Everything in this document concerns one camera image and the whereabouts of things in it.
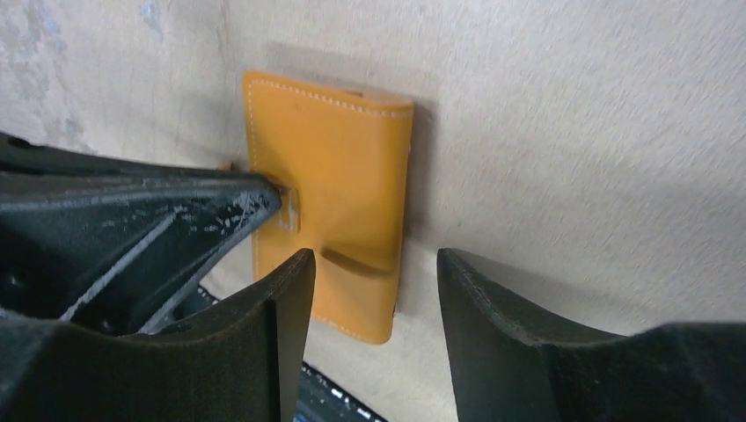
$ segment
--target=tan leather wallet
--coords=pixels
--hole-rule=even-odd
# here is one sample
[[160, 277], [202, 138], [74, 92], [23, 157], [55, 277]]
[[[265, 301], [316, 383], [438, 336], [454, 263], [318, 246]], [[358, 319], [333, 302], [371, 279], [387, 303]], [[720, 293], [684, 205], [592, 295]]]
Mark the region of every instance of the tan leather wallet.
[[316, 252], [312, 315], [374, 344], [391, 336], [414, 103], [389, 94], [244, 75], [249, 160], [283, 186], [252, 234], [254, 279]]

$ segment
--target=leather wallet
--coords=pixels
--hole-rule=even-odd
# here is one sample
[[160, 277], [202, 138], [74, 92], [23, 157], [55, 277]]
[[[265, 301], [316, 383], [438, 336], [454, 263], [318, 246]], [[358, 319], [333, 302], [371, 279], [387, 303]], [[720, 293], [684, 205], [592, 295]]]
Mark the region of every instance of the leather wallet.
[[391, 336], [414, 102], [259, 71], [243, 81], [252, 171], [282, 210], [252, 233], [254, 279], [315, 251], [311, 314], [364, 342]]

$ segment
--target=white stitching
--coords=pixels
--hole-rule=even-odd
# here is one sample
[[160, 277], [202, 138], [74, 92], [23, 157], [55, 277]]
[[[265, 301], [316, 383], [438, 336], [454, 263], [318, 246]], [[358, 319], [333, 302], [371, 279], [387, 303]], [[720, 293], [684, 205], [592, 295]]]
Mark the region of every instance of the white stitching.
[[[263, 84], [263, 85], [271, 86], [271, 87], [278, 88], [281, 90], [294, 92], [296, 94], [303, 95], [304, 97], [318, 99], [326, 103], [332, 104], [334, 106], [340, 106], [342, 108], [351, 110], [353, 112], [368, 114], [368, 115], [375, 116], [375, 117], [389, 117], [393, 119], [412, 117], [412, 112], [384, 112], [380, 110], [371, 110], [367, 108], [362, 108], [359, 105], [352, 105], [352, 104], [349, 104], [343, 101], [339, 101], [338, 99], [335, 99], [335, 98], [329, 98], [317, 92], [303, 91], [295, 87], [287, 86], [286, 84], [278, 84], [277, 82], [267, 81], [266, 79], [253, 79], [249, 83], [248, 98], [249, 98], [249, 125], [251, 127], [251, 133], [250, 133], [251, 147], [252, 147], [251, 154], [252, 154], [252, 160], [254, 164], [254, 170], [257, 170], [259, 168], [259, 159], [257, 158], [257, 153], [256, 153], [257, 142], [256, 142], [256, 133], [254, 131], [254, 109], [253, 109], [253, 102], [252, 102], [252, 89], [253, 89], [254, 83]], [[254, 274], [258, 274], [259, 273], [259, 231], [258, 230], [254, 231], [252, 234], [252, 249], [253, 249], [253, 254], [254, 254]], [[373, 339], [365, 338], [361, 336], [360, 334], [354, 331], [351, 331], [348, 328], [342, 325], [339, 325], [336, 322], [330, 319], [327, 319], [321, 315], [318, 315], [316, 313], [311, 313], [311, 316], [321, 321], [322, 323], [332, 325], [337, 330], [342, 331], [343, 333], [347, 334], [348, 336], [352, 338], [357, 338], [359, 340], [366, 341], [368, 343], [376, 343], [376, 341], [374, 341]]]

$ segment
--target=gray surface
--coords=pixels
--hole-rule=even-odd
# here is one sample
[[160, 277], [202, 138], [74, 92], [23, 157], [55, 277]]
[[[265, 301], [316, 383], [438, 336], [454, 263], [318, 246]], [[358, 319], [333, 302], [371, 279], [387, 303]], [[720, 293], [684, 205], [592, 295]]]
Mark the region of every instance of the gray surface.
[[[387, 418], [453, 420], [437, 247], [539, 274], [526, 295], [597, 328], [746, 319], [744, 10], [6, 0], [0, 127], [215, 166], [245, 158], [244, 69], [416, 97], [394, 337], [365, 346], [314, 324], [306, 358]], [[247, 282], [247, 249], [212, 274], [214, 288]]]

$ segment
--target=paint smudge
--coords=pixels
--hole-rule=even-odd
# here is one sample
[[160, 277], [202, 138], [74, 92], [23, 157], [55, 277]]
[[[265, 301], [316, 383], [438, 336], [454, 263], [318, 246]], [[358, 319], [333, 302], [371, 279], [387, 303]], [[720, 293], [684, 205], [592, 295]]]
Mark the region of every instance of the paint smudge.
[[140, 4], [140, 15], [143, 17], [145, 25], [149, 26], [158, 36], [158, 40], [163, 42], [161, 8], [158, 6], [158, 2], [156, 0], [145, 0], [144, 3]]

